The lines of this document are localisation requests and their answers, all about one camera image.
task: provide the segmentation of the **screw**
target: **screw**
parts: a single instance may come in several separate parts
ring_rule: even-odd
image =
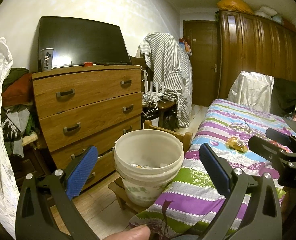
[[[242,169],[241,168],[236,168],[233,170],[237,175],[242,174]]]
[[[271,175],[268,172],[264,173],[264,176],[265,176],[266,179],[270,179],[271,178]]]
[[[33,177],[32,173],[28,173],[28,174],[25,176],[26,179],[32,179],[32,177]]]
[[[54,175],[56,176],[61,176],[63,174],[63,170],[62,169],[58,169],[54,172]]]

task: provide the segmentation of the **tv screen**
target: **tv screen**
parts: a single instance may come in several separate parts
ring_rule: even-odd
[[[52,68],[83,65],[84,62],[131,65],[119,26],[72,17],[41,17],[40,51],[53,48]]]

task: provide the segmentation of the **human thumb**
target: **human thumb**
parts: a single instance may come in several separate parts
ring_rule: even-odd
[[[149,240],[150,229],[146,225],[106,237],[104,240]]]

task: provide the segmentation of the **drawer handle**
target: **drawer handle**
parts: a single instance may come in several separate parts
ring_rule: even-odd
[[[93,172],[92,174],[90,174],[90,176],[88,177],[87,181],[89,181],[90,179],[93,179],[96,176],[96,173]]]
[[[57,92],[57,98],[60,98],[62,96],[67,96],[67,95],[74,95],[75,94],[75,89],[70,89],[68,91],[63,91],[63,92]]]
[[[124,107],[122,108],[122,111],[123,111],[123,112],[128,112],[128,111],[131,111],[132,109],[133,109],[133,105],[128,106],[128,107],[124,106]]]
[[[126,134],[126,133],[131,132],[131,131],[132,131],[132,125],[131,125],[131,126],[129,127],[129,129],[127,129],[127,130],[126,130],[126,129],[123,129],[123,130],[122,130],[122,133],[123,133],[123,134]]]
[[[71,160],[73,160],[73,159],[78,158],[79,156],[81,156],[81,154],[83,154],[85,150],[86,150],[86,149],[82,149],[82,152],[81,152],[80,154],[77,154],[77,155],[75,155],[75,154],[71,154],[71,155],[70,155]]]
[[[131,84],[131,80],[127,80],[127,81],[120,81],[120,85],[127,85],[127,84]]]
[[[72,127],[64,127],[63,128],[63,133],[68,133],[68,132],[71,132],[71,131],[74,131],[74,130],[77,130],[78,128],[81,127],[81,124],[80,122],[77,122],[74,126]]]

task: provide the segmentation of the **mickey mouse cup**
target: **mickey mouse cup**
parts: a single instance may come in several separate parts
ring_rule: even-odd
[[[52,59],[53,59],[53,51],[52,48],[42,49],[41,50],[41,67],[42,71],[49,71],[52,67]]]

